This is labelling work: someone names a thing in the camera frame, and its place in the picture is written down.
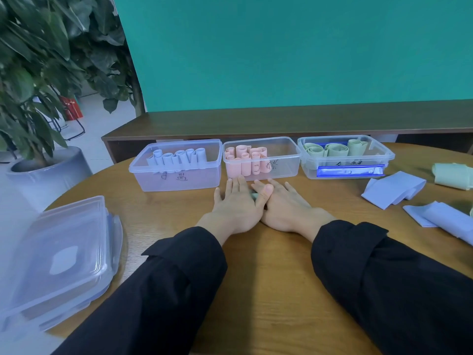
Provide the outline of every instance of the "white floor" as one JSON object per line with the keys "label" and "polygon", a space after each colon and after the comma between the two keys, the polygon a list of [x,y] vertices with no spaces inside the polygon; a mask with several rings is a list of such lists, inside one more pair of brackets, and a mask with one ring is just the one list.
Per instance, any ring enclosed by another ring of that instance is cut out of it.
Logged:
{"label": "white floor", "polygon": [[[117,109],[109,114],[102,106],[102,97],[89,95],[79,100],[84,115],[80,119],[86,133],[68,142],[84,152],[92,172],[97,173],[111,166],[112,160],[100,137],[135,118],[135,110],[130,102],[119,102]],[[75,121],[68,122],[63,131],[64,138],[80,132]],[[0,159],[8,157],[1,154]],[[16,191],[5,177],[8,165],[0,164],[0,279],[5,274],[9,254],[16,245],[18,237],[27,229],[38,213],[25,198]],[[0,355],[49,355],[61,343],[61,339],[45,333],[32,333],[16,339],[0,337]]]}

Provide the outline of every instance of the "clear plastic container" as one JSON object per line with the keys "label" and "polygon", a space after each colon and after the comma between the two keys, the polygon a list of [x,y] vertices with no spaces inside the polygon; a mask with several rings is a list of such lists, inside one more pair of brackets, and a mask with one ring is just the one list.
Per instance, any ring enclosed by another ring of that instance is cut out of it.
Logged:
{"label": "clear plastic container", "polygon": [[102,295],[118,270],[122,236],[120,219],[107,216],[102,196],[41,214],[2,282],[0,332],[47,330]]}
{"label": "clear plastic container", "polygon": [[[294,177],[299,171],[299,161],[300,161],[300,150],[294,141],[289,137],[272,137],[272,138],[258,138],[254,140],[242,140],[242,141],[231,141],[225,142],[223,144],[223,150],[228,147],[237,147],[239,145],[248,145],[251,148],[260,148],[265,147],[267,149],[267,160],[270,162],[270,172],[260,171],[258,174],[253,172],[249,176],[245,176],[247,181],[261,180],[268,178],[284,178],[284,177]],[[225,158],[225,155],[222,155],[225,166],[228,167],[229,164],[234,164],[235,161],[229,161]],[[240,160],[236,161],[242,164],[253,164],[260,162],[261,160]]]}
{"label": "clear plastic container", "polygon": [[[161,149],[163,154],[179,150],[204,148],[206,162],[149,166],[147,159],[153,151]],[[144,192],[182,191],[217,187],[221,176],[222,142],[220,140],[198,140],[151,143],[131,162],[129,171],[134,174]]]}
{"label": "clear plastic container", "polygon": [[[368,142],[362,156],[312,158],[304,148],[305,143],[315,143],[322,148],[328,143],[347,145],[349,140]],[[395,154],[376,139],[365,135],[302,137],[298,139],[301,166],[309,179],[357,179],[377,178]]]}

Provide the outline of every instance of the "round wooden table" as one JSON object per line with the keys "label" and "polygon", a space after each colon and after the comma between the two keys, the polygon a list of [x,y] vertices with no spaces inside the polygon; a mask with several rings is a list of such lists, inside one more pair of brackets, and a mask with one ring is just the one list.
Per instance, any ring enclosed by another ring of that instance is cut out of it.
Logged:
{"label": "round wooden table", "polygon": [[[434,184],[433,163],[473,167],[468,154],[431,147],[387,143],[396,158],[387,174],[399,170],[427,179],[411,201],[385,211],[360,195],[368,179],[310,180],[299,170],[289,181],[312,205],[353,223],[369,221],[389,230],[389,236],[473,278],[473,247],[439,228],[420,227],[403,205],[445,202],[469,212],[473,191]],[[192,227],[212,210],[213,189],[143,192],[131,160],[86,179],[50,208],[104,195],[109,211],[120,216],[125,231],[119,273],[104,296],[50,332],[66,337],[142,262],[140,254],[156,240]],[[221,186],[227,180],[223,168]],[[379,354],[366,334],[328,294],[310,260],[311,244],[294,233],[275,231],[258,223],[233,235],[223,246],[228,271],[193,350],[205,354]]]}

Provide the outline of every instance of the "green backdrop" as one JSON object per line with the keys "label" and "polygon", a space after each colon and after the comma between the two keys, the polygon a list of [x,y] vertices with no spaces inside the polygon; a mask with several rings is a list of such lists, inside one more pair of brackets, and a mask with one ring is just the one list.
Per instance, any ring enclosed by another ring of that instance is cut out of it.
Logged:
{"label": "green backdrop", "polygon": [[115,0],[148,111],[473,98],[473,0]]}

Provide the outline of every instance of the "left hand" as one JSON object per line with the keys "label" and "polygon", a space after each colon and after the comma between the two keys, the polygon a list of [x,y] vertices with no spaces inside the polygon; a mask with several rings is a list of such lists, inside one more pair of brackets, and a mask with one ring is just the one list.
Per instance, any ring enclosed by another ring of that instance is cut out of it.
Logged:
{"label": "left hand", "polygon": [[249,231],[260,221],[264,205],[273,190],[273,185],[265,185],[258,192],[256,201],[253,201],[243,176],[229,178],[225,199],[222,200],[217,187],[213,195],[215,203],[212,212],[205,214],[196,226],[208,230],[223,245],[230,235]]}

